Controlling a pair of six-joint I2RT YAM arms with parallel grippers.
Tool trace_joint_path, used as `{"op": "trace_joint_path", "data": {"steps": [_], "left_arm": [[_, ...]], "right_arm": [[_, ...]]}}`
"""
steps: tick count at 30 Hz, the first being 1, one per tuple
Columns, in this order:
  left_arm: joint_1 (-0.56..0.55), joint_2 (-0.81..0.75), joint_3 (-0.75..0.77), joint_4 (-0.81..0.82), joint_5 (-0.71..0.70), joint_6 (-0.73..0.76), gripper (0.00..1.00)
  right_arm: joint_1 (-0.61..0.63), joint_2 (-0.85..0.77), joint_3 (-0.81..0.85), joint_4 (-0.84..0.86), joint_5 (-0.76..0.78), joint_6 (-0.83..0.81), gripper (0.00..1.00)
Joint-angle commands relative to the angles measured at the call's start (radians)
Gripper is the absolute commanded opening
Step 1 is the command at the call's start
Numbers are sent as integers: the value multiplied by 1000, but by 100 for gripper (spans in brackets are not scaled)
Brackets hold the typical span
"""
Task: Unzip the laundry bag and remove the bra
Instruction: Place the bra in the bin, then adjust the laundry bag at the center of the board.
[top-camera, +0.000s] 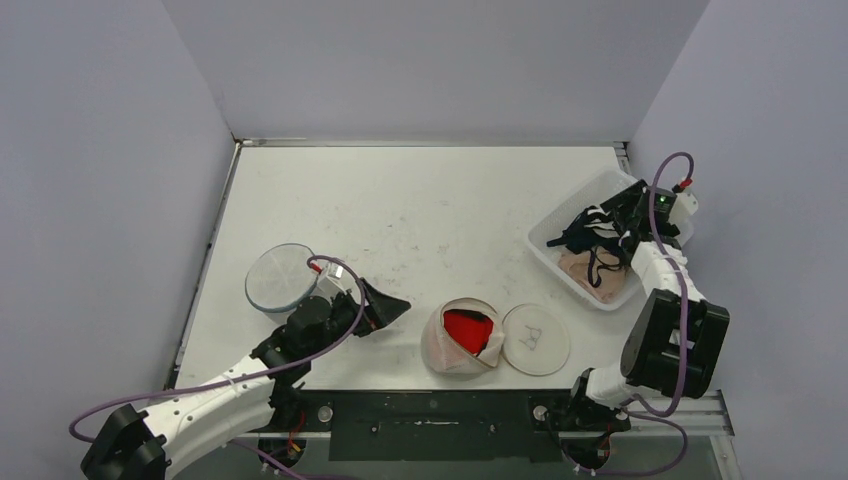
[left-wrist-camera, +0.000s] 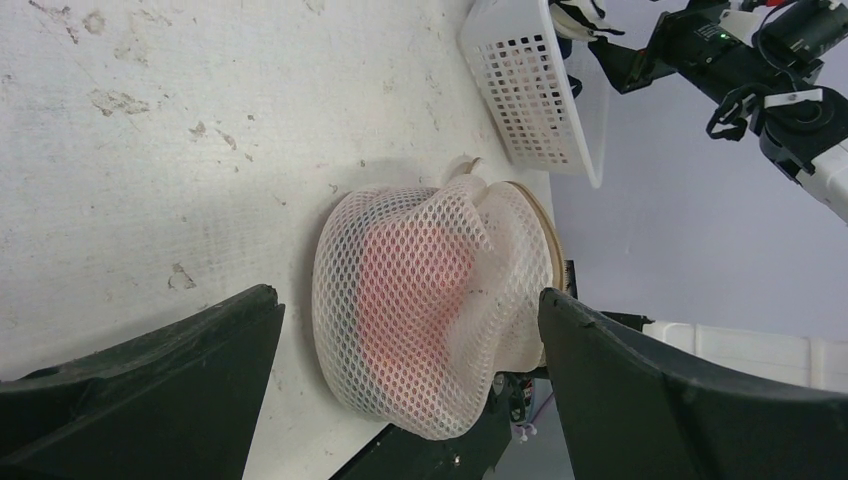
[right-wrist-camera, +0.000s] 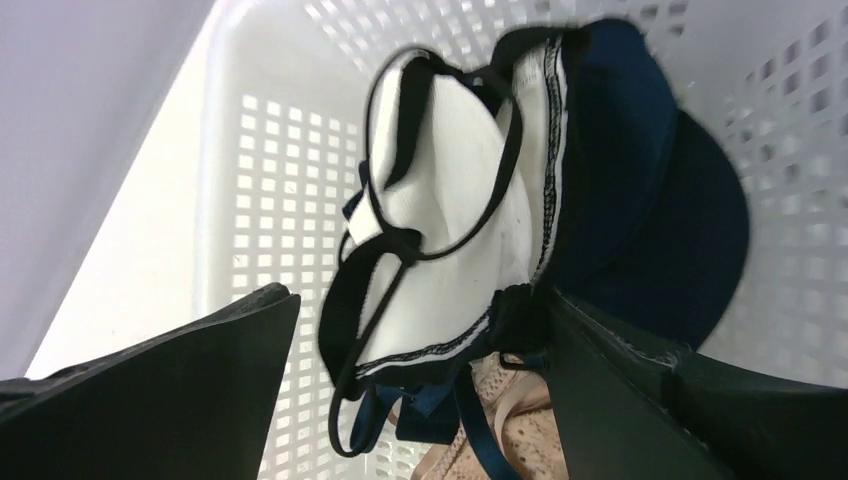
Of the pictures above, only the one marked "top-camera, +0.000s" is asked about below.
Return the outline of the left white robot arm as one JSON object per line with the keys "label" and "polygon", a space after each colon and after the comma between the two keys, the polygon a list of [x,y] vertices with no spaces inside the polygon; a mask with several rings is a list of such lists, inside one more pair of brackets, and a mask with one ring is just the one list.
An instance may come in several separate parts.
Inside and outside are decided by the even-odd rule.
{"label": "left white robot arm", "polygon": [[113,411],[81,461],[88,479],[171,479],[213,449],[256,429],[282,431],[307,418],[300,380],[312,360],[349,335],[368,336],[410,302],[366,280],[351,291],[303,298],[286,322],[219,376],[162,402]]}

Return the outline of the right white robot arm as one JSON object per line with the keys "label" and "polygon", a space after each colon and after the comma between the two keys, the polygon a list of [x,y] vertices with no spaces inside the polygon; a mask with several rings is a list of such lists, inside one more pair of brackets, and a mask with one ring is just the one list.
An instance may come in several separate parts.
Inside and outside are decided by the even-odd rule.
{"label": "right white robot arm", "polygon": [[649,410],[668,417],[681,399],[708,390],[730,315],[698,291],[686,269],[670,219],[681,194],[639,180],[596,209],[613,228],[620,266],[639,279],[646,301],[620,360],[589,368],[575,381],[565,414],[577,428],[591,428],[632,402],[645,404],[648,392],[670,399],[665,409]]}

